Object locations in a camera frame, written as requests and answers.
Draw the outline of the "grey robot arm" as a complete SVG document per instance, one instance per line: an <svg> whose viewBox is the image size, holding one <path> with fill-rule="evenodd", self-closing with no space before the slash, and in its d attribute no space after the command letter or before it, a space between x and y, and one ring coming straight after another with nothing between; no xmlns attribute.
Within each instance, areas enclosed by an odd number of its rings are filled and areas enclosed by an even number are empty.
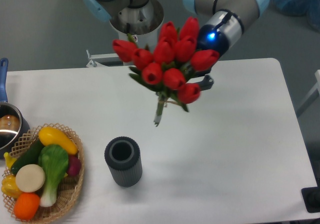
<svg viewBox="0 0 320 224"><path fill-rule="evenodd" d="M209 16L201 27L197 46L223 55L266 10L270 0L183 0L194 14ZM109 23L121 40L132 35L141 48L153 50L164 21L157 0L83 0L96 19Z"/></svg>

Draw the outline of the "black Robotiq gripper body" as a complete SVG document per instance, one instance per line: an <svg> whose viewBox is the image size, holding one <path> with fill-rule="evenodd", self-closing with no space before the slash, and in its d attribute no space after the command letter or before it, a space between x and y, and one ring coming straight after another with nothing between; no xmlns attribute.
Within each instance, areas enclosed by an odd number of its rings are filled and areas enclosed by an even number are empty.
<svg viewBox="0 0 320 224"><path fill-rule="evenodd" d="M213 25L204 25L199 30L196 51L186 66L186 75L193 77L195 73L209 72L228 49L226 35Z"/></svg>

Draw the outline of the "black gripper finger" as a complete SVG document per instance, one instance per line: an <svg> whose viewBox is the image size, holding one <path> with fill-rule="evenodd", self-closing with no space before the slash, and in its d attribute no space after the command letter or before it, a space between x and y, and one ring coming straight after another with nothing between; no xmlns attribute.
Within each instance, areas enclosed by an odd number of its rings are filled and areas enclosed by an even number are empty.
<svg viewBox="0 0 320 224"><path fill-rule="evenodd" d="M197 84L199 85L201 91L207 91L210 90L214 85L214 79L209 74L206 74L201 81L197 82Z"/></svg>

